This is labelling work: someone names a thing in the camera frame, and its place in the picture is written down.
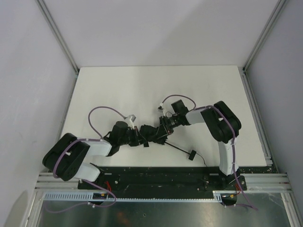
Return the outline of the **black folding umbrella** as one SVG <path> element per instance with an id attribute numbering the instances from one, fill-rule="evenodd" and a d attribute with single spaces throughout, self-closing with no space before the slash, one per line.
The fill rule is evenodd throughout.
<path id="1" fill-rule="evenodd" d="M 152 127 L 150 125 L 143 125 L 140 127 L 139 134 L 146 143 L 153 142 L 153 143 L 160 144 L 160 145 L 168 145 L 174 149 L 177 149 L 179 151 L 182 151 L 183 153 L 186 153 L 188 155 L 188 159 L 191 161 L 193 161 L 196 156 L 199 156 L 202 158 L 204 166 L 207 167 L 205 159 L 197 151 L 195 151 L 193 149 L 191 151 L 186 151 L 178 146 L 175 146 L 175 145 L 167 142 L 168 136 L 173 134 L 174 128 L 175 128 L 175 126 L 169 127 L 169 126 L 165 126 L 164 124 L 160 124 L 156 128 Z"/>

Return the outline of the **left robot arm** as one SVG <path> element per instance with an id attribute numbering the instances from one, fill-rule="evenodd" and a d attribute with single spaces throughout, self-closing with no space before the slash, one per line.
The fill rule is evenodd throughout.
<path id="1" fill-rule="evenodd" d="M 146 142 L 136 126 L 129 127 L 124 121 L 118 121 L 112 130 L 101 139 L 79 139 L 66 133 L 48 151 L 42 164 L 52 171 L 55 178 L 68 181 L 72 178 L 94 182 L 101 174 L 95 164 L 86 163 L 91 156 L 110 157 L 121 146 L 139 146 Z"/>

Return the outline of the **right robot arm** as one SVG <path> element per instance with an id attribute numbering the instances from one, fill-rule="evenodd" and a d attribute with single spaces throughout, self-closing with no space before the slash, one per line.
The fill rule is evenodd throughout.
<path id="1" fill-rule="evenodd" d="M 174 114 L 160 117 L 160 130 L 164 133 L 157 138 L 165 138 L 173 133 L 178 126 L 188 126 L 198 123 L 206 124 L 212 137 L 218 142 L 220 163 L 219 170 L 226 180 L 233 180 L 241 187 L 239 181 L 238 164 L 236 161 L 235 144 L 241 122 L 224 101 L 214 105 L 207 105 L 193 110 L 188 110 L 182 100 L 172 104 Z"/>

